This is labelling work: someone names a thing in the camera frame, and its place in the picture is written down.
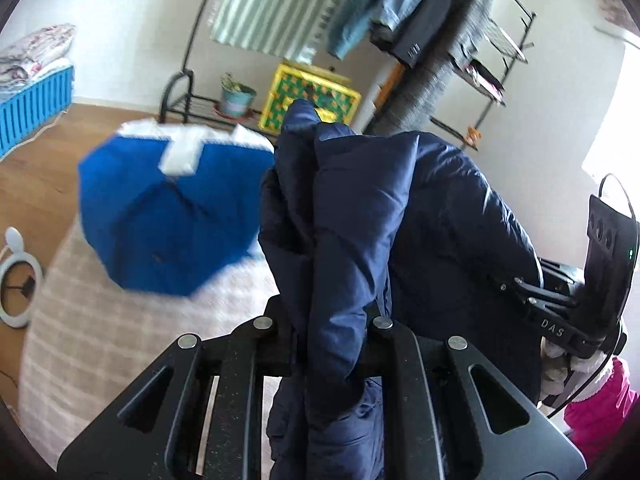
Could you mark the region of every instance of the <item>beige checkered blanket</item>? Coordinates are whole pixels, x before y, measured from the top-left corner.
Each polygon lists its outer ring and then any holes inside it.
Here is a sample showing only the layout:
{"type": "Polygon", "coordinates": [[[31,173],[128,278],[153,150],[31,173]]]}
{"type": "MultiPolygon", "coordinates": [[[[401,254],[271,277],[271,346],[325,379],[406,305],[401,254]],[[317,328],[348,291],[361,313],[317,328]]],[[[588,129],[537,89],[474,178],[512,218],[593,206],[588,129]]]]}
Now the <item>beige checkered blanket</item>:
{"type": "MultiPolygon", "coordinates": [[[[122,290],[76,221],[33,300],[20,372],[22,430],[55,468],[65,447],[178,336],[230,333],[263,313],[274,294],[266,261],[255,258],[226,267],[192,298],[122,290]]],[[[263,418],[277,387],[267,379],[263,418]]],[[[262,453],[266,478],[264,437],[262,453]]]]}

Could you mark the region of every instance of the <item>silver bolt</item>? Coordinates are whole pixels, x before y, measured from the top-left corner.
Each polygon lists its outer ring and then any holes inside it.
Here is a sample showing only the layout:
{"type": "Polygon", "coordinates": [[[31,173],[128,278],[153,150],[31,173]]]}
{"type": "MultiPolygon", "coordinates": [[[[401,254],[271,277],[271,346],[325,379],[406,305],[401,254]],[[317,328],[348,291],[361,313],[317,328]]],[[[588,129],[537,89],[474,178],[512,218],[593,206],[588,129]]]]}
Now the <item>silver bolt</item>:
{"type": "Polygon", "coordinates": [[[452,335],[447,341],[449,347],[454,350],[464,350],[467,346],[466,339],[461,335],[452,335]]]}
{"type": "Polygon", "coordinates": [[[380,330],[388,330],[394,325],[394,322],[388,317],[378,316],[373,319],[373,325],[380,330]]]}
{"type": "Polygon", "coordinates": [[[193,348],[198,344],[198,338],[193,334],[185,334],[181,335],[180,339],[178,339],[178,346],[180,348],[193,348]]]}
{"type": "Polygon", "coordinates": [[[258,330],[267,330],[273,326],[273,319],[267,316],[260,316],[254,319],[254,326],[258,330]]]}

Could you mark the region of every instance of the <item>white ring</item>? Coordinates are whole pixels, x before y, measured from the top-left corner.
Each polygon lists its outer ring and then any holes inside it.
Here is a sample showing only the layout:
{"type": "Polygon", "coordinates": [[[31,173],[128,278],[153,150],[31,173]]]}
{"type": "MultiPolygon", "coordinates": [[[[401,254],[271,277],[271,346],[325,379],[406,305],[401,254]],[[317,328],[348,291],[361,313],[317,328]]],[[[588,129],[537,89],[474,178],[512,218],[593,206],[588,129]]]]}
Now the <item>white ring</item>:
{"type": "MultiPolygon", "coordinates": [[[[40,289],[40,285],[42,284],[42,268],[40,267],[40,264],[36,260],[35,256],[33,256],[32,254],[25,252],[15,253],[9,256],[4,262],[2,262],[2,264],[0,264],[0,284],[4,282],[4,275],[7,273],[7,271],[15,264],[21,263],[29,264],[31,268],[33,268],[33,272],[35,273],[36,286],[32,296],[32,298],[34,298],[38,293],[38,290],[40,289]]],[[[31,321],[31,305],[33,301],[31,301],[25,311],[21,314],[18,314],[18,316],[9,316],[9,314],[4,311],[4,308],[2,308],[1,301],[2,300],[0,298],[0,319],[2,321],[7,323],[7,325],[12,328],[22,328],[28,325],[28,323],[31,321]]]]}

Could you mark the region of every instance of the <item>flower pot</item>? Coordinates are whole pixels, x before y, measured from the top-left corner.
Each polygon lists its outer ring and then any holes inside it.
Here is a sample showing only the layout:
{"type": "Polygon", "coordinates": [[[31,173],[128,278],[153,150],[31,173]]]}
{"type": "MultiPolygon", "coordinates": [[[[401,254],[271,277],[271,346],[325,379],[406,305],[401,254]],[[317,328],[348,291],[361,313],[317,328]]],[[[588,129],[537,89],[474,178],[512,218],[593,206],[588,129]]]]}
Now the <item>flower pot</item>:
{"type": "Polygon", "coordinates": [[[254,98],[255,90],[248,86],[243,85],[241,92],[230,92],[223,88],[220,112],[231,117],[244,117],[247,115],[254,98]]]}

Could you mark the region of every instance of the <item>blue slatted basket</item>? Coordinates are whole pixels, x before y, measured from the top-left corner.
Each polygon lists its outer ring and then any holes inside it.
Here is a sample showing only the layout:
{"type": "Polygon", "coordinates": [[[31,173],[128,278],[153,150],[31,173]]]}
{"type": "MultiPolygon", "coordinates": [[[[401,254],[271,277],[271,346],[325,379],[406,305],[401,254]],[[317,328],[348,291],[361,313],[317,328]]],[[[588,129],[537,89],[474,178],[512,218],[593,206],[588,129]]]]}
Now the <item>blue slatted basket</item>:
{"type": "Polygon", "coordinates": [[[53,72],[0,104],[0,156],[71,104],[74,68],[53,72]]]}

